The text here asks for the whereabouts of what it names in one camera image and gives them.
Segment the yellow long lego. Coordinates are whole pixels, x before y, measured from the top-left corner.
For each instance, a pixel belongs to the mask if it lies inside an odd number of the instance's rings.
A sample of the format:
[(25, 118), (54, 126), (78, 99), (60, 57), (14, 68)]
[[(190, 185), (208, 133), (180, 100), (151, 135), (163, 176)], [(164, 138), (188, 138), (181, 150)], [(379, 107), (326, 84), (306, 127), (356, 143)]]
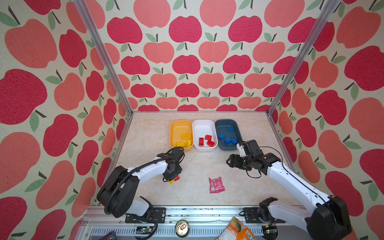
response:
[(182, 134), (182, 139), (183, 140), (189, 140), (192, 138), (192, 134)]

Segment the yellow plastic bin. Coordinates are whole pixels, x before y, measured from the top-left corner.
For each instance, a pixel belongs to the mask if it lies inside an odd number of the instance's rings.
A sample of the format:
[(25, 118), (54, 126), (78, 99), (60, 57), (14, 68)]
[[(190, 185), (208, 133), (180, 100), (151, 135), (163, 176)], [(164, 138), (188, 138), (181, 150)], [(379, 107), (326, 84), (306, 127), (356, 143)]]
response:
[[(182, 134), (192, 134), (192, 138), (189, 139), (192, 141), (192, 146), (187, 147), (188, 140), (182, 139)], [(193, 124), (189, 120), (176, 120), (171, 123), (170, 126), (170, 146), (171, 148), (176, 147), (176, 143), (185, 142), (186, 146), (184, 147), (185, 152), (190, 151), (194, 145), (193, 138)]]

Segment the dark teal plastic bin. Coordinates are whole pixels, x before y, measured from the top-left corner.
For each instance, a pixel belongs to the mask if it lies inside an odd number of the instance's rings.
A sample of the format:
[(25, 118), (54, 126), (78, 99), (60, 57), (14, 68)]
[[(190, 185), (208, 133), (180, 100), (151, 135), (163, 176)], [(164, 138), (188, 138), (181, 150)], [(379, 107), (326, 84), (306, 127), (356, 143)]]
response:
[(221, 119), (215, 122), (218, 146), (223, 151), (237, 150), (237, 143), (243, 140), (239, 126), (232, 119)]

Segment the white plastic bin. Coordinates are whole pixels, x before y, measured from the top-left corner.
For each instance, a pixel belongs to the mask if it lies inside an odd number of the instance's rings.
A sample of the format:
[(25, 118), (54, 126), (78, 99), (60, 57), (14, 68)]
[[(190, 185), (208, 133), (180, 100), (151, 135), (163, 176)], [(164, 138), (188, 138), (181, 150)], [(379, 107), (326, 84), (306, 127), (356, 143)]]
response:
[[(211, 120), (195, 120), (192, 124), (195, 149), (200, 152), (213, 151), (218, 146), (215, 123)], [(205, 140), (206, 135), (212, 136), (212, 141), (215, 142), (215, 146), (213, 148), (207, 145), (208, 140)], [(203, 147), (199, 146), (199, 138), (204, 138)]]

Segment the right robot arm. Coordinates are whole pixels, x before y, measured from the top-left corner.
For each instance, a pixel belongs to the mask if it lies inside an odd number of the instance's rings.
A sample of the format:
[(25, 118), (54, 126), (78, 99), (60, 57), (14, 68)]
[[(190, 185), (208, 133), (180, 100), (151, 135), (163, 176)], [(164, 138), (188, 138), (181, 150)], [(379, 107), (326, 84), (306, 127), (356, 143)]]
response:
[(258, 218), (263, 223), (275, 219), (285, 221), (306, 231), (313, 240), (342, 240), (352, 233), (346, 202), (340, 197), (330, 197), (289, 170), (272, 153), (259, 158), (230, 155), (226, 161), (231, 168), (245, 171), (255, 169), (278, 182), (304, 206), (303, 209), (284, 204), (270, 197), (259, 204)]

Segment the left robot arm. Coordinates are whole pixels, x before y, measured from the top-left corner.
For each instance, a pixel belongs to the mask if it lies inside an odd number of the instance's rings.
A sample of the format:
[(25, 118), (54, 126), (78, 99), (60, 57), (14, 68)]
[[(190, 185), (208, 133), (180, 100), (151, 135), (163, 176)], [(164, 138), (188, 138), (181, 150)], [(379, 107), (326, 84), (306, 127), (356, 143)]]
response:
[(158, 154), (153, 160), (135, 168), (116, 167), (97, 194), (106, 215), (120, 218), (127, 214), (141, 220), (154, 219), (153, 205), (144, 197), (136, 197), (138, 187), (148, 180), (163, 176), (165, 183), (175, 180), (182, 172), (185, 157), (183, 147)]

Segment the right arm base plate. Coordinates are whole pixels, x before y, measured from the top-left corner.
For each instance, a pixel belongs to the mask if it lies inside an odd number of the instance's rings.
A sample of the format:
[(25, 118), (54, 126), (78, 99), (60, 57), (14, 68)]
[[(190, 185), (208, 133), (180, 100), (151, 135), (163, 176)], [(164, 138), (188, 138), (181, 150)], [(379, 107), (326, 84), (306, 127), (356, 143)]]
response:
[(243, 208), (239, 213), (241, 217), (244, 217), (247, 224), (258, 223), (258, 224), (284, 224), (286, 223), (283, 220), (275, 219), (272, 217), (270, 212), (264, 208)]

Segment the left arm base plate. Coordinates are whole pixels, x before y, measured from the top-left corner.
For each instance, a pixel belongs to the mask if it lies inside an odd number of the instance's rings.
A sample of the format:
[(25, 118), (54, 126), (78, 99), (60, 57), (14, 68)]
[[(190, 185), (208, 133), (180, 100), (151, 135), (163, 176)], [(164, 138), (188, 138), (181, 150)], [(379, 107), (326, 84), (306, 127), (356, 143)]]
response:
[(126, 214), (125, 223), (127, 224), (141, 224), (141, 223), (158, 223), (158, 224), (164, 224), (165, 218), (166, 218), (166, 208), (158, 208), (154, 207), (149, 209), (144, 216), (138, 217), (137, 215), (133, 214)]

